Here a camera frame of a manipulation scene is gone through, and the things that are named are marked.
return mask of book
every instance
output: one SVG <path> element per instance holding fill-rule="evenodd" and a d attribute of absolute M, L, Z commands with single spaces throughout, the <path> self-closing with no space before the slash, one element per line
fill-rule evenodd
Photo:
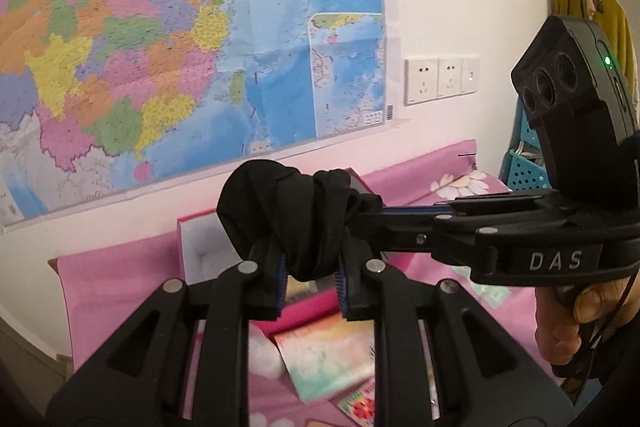
<path fill-rule="evenodd" d="M 303 403 L 335 396 L 374 375 L 372 321 L 347 322 L 338 313 L 274 340 Z"/>
<path fill-rule="evenodd" d="M 338 408 L 362 427 L 373 427 L 376 418 L 376 384 L 371 379 L 338 403 Z"/>

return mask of black cloth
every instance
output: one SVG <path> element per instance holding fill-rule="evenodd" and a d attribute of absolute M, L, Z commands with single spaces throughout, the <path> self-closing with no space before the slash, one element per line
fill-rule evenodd
<path fill-rule="evenodd" d="M 358 212 L 379 210 L 382 198 L 360 194 L 343 170 L 301 174 L 271 160 L 251 160 L 226 181 L 218 215 L 238 255 L 274 235 L 287 269 L 305 282 L 334 273 L 344 227 Z"/>

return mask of hand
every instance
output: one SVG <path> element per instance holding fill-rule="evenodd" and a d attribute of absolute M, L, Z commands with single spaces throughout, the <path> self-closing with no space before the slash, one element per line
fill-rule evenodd
<path fill-rule="evenodd" d="M 580 349 L 580 324 L 587 324 L 612 312 L 625 291 L 627 279 L 594 284 L 575 300 L 574 309 L 558 302 L 553 288 L 536 288 L 536 342 L 542 358 L 553 365 L 566 365 Z M 603 338 L 631 322 L 640 310 L 640 277 L 636 279 L 625 304 Z"/>

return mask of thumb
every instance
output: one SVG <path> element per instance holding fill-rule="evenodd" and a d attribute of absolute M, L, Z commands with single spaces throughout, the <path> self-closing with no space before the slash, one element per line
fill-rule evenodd
<path fill-rule="evenodd" d="M 587 324 L 610 314 L 622 298 L 628 280 L 628 278 L 620 279 L 589 286 L 575 300 L 575 320 L 580 324 Z M 623 312 L 625 312 L 624 308 L 620 310 L 620 314 Z M 623 317 L 618 317 L 616 321 L 625 323 Z"/>

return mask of blue plastic basket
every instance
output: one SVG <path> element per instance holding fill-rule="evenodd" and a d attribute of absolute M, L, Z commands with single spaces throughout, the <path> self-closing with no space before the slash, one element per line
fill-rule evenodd
<path fill-rule="evenodd" d="M 520 112 L 520 141 L 528 143 L 533 147 L 540 149 L 540 141 L 538 140 L 538 133 L 532 130 L 529 127 L 529 122 L 527 121 L 527 115 L 524 114 L 522 110 L 522 105 L 518 102 L 518 110 Z"/>
<path fill-rule="evenodd" d="M 511 155 L 511 169 L 507 186 L 511 190 L 528 190 L 530 188 L 551 188 L 546 170 L 535 163 L 509 151 Z"/>

